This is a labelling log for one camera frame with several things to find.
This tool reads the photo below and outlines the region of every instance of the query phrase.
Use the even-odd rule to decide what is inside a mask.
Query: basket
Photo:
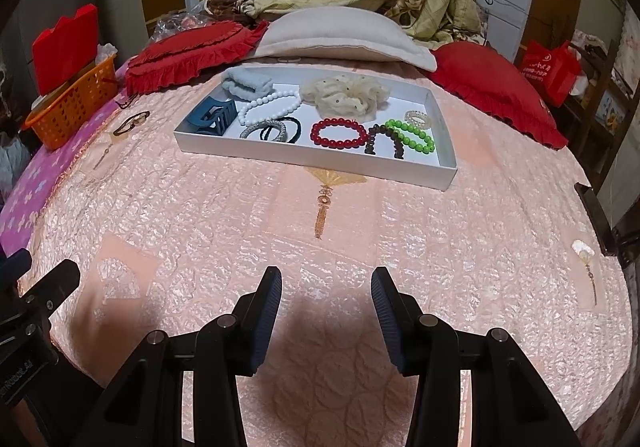
[[[44,146],[53,151],[63,146],[106,101],[118,92],[111,56],[91,68],[62,95],[45,100],[31,111],[22,125],[33,128]]]

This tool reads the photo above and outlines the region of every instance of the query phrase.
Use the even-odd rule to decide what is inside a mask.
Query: red pillow
[[[433,52],[438,69],[427,77],[482,112],[555,150],[567,145],[536,89],[495,50],[468,41]]]
[[[127,94],[185,84],[205,68],[238,61],[258,44],[268,26],[261,21],[250,30],[235,21],[219,21],[153,43],[129,61]]]

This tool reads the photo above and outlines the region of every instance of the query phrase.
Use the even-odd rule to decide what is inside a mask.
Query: red bead bracelet
[[[328,138],[322,138],[320,136],[320,130],[328,128],[329,126],[344,126],[345,128],[351,128],[356,130],[360,136],[354,140],[329,140]],[[360,146],[364,146],[367,143],[367,130],[362,124],[357,123],[355,120],[346,119],[324,119],[320,122],[316,122],[311,127],[311,140],[314,141],[316,146],[322,146],[323,148],[329,148],[331,150],[343,150],[355,149]]]

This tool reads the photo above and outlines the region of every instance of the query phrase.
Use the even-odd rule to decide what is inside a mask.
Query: pillow
[[[271,55],[404,61],[436,69],[431,52],[415,44],[395,21],[351,7],[303,8],[273,21],[251,57]]]
[[[536,89],[491,48],[457,41],[434,51],[438,70],[427,77],[482,112],[556,150],[567,144]]]
[[[235,21],[219,21],[155,42],[129,61],[127,94],[185,84],[205,68],[238,61],[254,49],[268,24],[261,21],[250,30]]]

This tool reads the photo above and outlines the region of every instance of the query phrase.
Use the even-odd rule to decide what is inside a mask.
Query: metal bolt
[[[491,337],[493,337],[498,342],[505,342],[509,338],[509,334],[507,330],[503,330],[502,328],[494,328],[491,330]]]
[[[236,324],[237,320],[238,319],[236,319],[235,315],[225,313],[225,315],[221,315],[220,317],[218,317],[218,320],[216,322],[218,323],[218,326],[220,326],[220,328],[230,328],[231,326]]]
[[[146,342],[149,344],[159,344],[164,341],[164,333],[159,330],[153,330],[146,336]]]
[[[427,328],[433,328],[438,324],[438,318],[434,315],[431,315],[430,313],[424,313],[420,315],[418,321],[420,321],[420,324],[422,326],[427,326]]]

